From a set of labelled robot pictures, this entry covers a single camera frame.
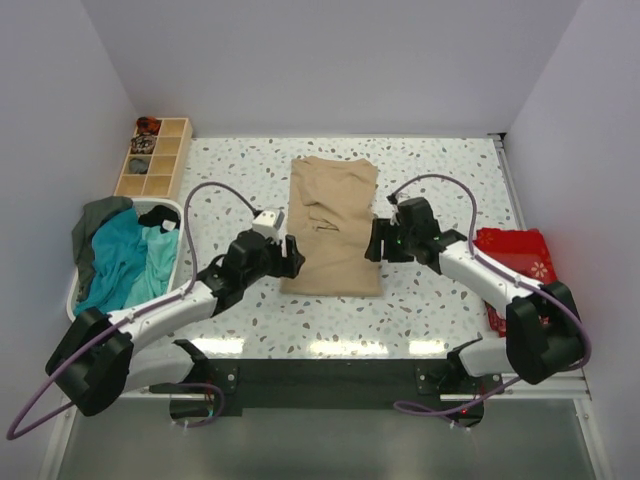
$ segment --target speckled tabletop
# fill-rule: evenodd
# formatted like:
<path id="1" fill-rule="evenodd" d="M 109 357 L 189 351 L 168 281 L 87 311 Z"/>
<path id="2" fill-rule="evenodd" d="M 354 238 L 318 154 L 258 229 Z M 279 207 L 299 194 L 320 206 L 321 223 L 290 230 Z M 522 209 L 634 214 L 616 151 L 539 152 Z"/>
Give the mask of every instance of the speckled tabletop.
<path id="1" fill-rule="evenodd" d="M 316 155 L 366 158 L 379 169 L 373 210 L 389 216 L 385 196 L 422 173 L 465 182 L 478 199 L 478 228 L 516 228 L 507 187 L 489 139 L 438 138 L 201 138 L 194 139 L 178 201 L 205 180 L 227 182 L 258 207 L 286 206 L 291 159 Z M 425 180 L 407 189 L 431 203 L 441 227 L 467 233 L 469 200 L 456 185 Z M 227 192 L 202 190 L 193 200 L 193 238 L 199 268 L 224 253 L 250 225 L 246 208 Z M 178 281 L 191 265 L 186 242 Z M 443 357 L 489 330 L 483 302 L 464 285 L 418 264 L 383 264 L 384 296 L 333 298 L 283 295 L 265 278 L 244 300 L 213 319 L 191 324 L 175 338 L 192 340 L 209 356 L 243 358 Z M 168 343 L 166 338 L 160 344 Z"/>

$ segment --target laundry basket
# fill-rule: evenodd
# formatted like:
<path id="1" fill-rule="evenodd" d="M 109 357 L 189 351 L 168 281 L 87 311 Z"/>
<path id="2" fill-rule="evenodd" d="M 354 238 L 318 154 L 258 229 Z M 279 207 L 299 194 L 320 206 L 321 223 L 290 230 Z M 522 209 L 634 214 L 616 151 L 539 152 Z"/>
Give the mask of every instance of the laundry basket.
<path id="1" fill-rule="evenodd" d="M 182 237 L 184 236 L 184 210 L 180 205 L 172 200 L 166 200 L 164 198 L 132 198 L 133 200 L 133 208 L 135 208 L 138 216 L 144 215 L 149 212 L 156 205 L 164 205 L 167 208 L 170 208 L 174 212 L 178 214 L 178 219 L 180 220 L 180 229 L 178 232 L 178 245 L 176 250 L 176 261 L 173 264 L 173 270 L 171 271 L 171 277 L 169 277 L 169 283 L 167 284 L 167 292 L 170 292 L 175 287 L 174 282 L 176 279 L 176 271 L 178 269 L 178 256 L 180 255 L 180 249 L 182 248 Z M 73 275 L 73 282 L 71 283 L 71 290 L 69 291 L 69 296 L 67 297 L 67 315 L 69 316 L 69 320 L 72 322 L 75 320 L 76 316 L 73 314 L 73 309 L 75 308 L 78 298 L 78 270 L 75 271 Z"/>

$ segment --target floor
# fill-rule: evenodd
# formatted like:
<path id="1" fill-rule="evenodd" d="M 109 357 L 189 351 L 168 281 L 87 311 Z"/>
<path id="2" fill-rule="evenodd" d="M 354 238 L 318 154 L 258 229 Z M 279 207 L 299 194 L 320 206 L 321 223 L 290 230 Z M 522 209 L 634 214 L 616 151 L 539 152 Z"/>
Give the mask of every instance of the floor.
<path id="1" fill-rule="evenodd" d="M 78 415 L 58 480 L 595 478 L 572 401 L 488 407 L 469 433 L 391 410 L 257 409 L 185 432 L 166 400 L 120 399 Z"/>
<path id="2" fill-rule="evenodd" d="M 478 227 L 516 228 L 492 140 L 440 138 L 201 138 L 194 139 L 178 201 L 205 180 L 228 182 L 259 207 L 285 207 L 290 161 L 316 155 L 366 158 L 379 169 L 374 213 L 389 216 L 385 196 L 426 172 L 452 175 L 478 199 Z M 431 203 L 443 229 L 467 233 L 470 203 L 459 187 L 440 180 L 407 189 Z M 193 237 L 202 268 L 249 227 L 248 211 L 217 188 L 193 201 Z M 178 284 L 189 278 L 183 248 Z M 464 285 L 417 264 L 383 264 L 384 296 L 329 298 L 283 295 L 276 279 L 251 287 L 244 300 L 215 319 L 175 332 L 209 356 L 243 358 L 443 357 L 457 345 L 493 335 L 483 302 Z M 166 338 L 159 345 L 175 338 Z"/>

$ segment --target gray wall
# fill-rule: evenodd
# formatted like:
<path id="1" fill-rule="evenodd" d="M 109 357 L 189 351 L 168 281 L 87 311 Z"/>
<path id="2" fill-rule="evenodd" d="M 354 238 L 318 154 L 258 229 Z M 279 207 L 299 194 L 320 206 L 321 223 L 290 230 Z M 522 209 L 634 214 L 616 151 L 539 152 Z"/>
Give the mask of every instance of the gray wall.
<path id="1" fill-rule="evenodd" d="M 139 111 L 198 136 L 506 131 L 580 0 L 83 0 Z"/>
<path id="2" fill-rule="evenodd" d="M 6 429 L 45 379 L 45 361 L 68 325 L 70 231 L 84 202 L 113 191 L 135 111 L 78 0 L 2 2 L 0 65 L 0 426 Z M 44 400 L 37 413 L 58 406 L 60 395 Z M 50 433 L 46 425 L 0 441 L 0 477 L 35 478 Z"/>
<path id="3" fill-rule="evenodd" d="M 618 478 L 640 465 L 640 3 L 585 0 L 507 135 L 527 223 L 593 338 L 587 379 Z"/>

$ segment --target red patterned fabric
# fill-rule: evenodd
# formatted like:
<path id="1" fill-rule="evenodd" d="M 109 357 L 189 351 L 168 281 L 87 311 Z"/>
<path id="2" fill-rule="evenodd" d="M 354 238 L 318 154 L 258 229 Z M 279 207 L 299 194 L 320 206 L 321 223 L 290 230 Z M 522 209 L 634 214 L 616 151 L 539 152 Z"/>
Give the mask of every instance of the red patterned fabric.
<path id="1" fill-rule="evenodd" d="M 494 260 L 521 275 L 540 280 L 545 284 L 558 279 L 551 263 L 547 244 L 538 230 L 481 228 L 473 243 Z M 487 313 L 491 329 L 504 337 L 507 332 L 505 319 L 489 304 L 487 304 Z"/>
<path id="2" fill-rule="evenodd" d="M 155 117 L 140 117 L 136 121 L 138 133 L 146 135 L 158 135 L 160 133 L 161 122 Z"/>

